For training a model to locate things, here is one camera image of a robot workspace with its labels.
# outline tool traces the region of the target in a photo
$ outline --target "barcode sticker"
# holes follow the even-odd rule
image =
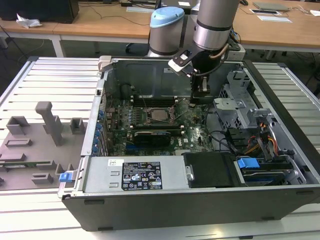
[[[124,159],[109,159],[108,167],[121,167],[124,161]]]
[[[179,5],[180,6],[187,6],[187,7],[190,7],[190,3],[187,2],[187,1],[178,1]]]

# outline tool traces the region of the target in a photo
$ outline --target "laptop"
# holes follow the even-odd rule
[[[258,9],[261,9],[261,10],[275,10],[275,11],[283,11],[283,12],[290,10],[288,7],[278,3],[254,2],[253,4]]]

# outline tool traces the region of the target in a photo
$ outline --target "metal rail platform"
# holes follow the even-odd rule
[[[285,67],[255,63],[290,114],[320,151],[319,101]],[[98,59],[40,57],[28,61],[0,97],[0,143],[11,116],[24,115],[29,123],[41,123],[37,101],[51,101],[62,122],[89,118]],[[239,237],[259,240],[318,240],[320,204],[305,205],[282,220],[188,227],[86,232],[57,196],[58,189],[0,191],[0,239],[86,240],[209,240]]]

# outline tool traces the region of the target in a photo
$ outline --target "white paper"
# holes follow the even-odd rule
[[[16,17],[17,17],[16,23],[26,29],[28,29],[29,27],[32,28],[32,27],[42,26],[42,24],[38,19],[27,19],[22,16],[19,16],[18,14],[16,14]]]
[[[320,11],[310,10],[310,13],[311,13],[313,16],[315,16],[315,17],[320,16]]]
[[[179,5],[180,6],[187,6],[187,7],[190,7],[190,3],[187,2],[187,1],[178,1]]]
[[[122,164],[124,163],[124,159],[109,159],[108,160],[108,166],[109,167],[122,167]]]
[[[292,23],[292,21],[290,21],[286,17],[277,17],[277,16],[257,16],[257,17],[262,21]]]

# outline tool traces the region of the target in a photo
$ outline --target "black plastic cover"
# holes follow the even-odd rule
[[[191,188],[231,188],[240,187],[234,161],[236,157],[227,152],[185,153],[184,163],[191,166],[194,180]]]

